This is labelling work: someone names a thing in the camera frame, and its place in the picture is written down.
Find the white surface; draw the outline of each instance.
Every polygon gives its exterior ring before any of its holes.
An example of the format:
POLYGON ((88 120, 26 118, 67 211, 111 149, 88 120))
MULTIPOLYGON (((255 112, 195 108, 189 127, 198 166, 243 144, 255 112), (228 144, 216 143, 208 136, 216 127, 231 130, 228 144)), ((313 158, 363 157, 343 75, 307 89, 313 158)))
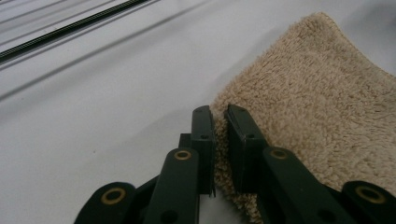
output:
MULTIPOLYGON (((191 111, 319 11, 396 74, 390 0, 162 0, 1 65, 0 223, 72 223, 103 185, 150 180, 191 111)), ((220 195, 202 198, 200 223, 242 219, 220 195)))

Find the white table surface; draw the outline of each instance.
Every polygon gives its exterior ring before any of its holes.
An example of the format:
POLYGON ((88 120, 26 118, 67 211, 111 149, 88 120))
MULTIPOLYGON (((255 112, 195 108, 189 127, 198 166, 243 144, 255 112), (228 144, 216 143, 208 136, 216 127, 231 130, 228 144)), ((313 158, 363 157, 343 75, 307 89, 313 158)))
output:
MULTIPOLYGON (((33 14, 7 20, 56 1, 2 2, 0 42, 49 24, 23 42, 122 1, 57 25, 71 8, 98 2, 67 1, 29 22, 33 14)), ((103 185, 150 180, 190 131, 191 111, 210 104, 290 24, 319 11, 396 74, 392 0, 162 0, 0 65, 0 223, 73 223, 103 185)), ((243 222, 221 194, 201 197, 200 223, 243 222)))

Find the beige towel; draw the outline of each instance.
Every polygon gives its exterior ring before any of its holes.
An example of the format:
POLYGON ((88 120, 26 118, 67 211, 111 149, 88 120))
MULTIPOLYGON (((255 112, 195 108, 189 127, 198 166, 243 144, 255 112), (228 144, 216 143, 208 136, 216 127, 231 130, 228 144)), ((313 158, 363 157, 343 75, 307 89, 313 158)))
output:
POLYGON ((246 108, 271 146, 292 150, 323 184, 364 180, 396 194, 396 78, 367 60, 324 13, 293 24, 211 105, 216 182, 252 222, 255 195, 235 195, 223 117, 246 108))

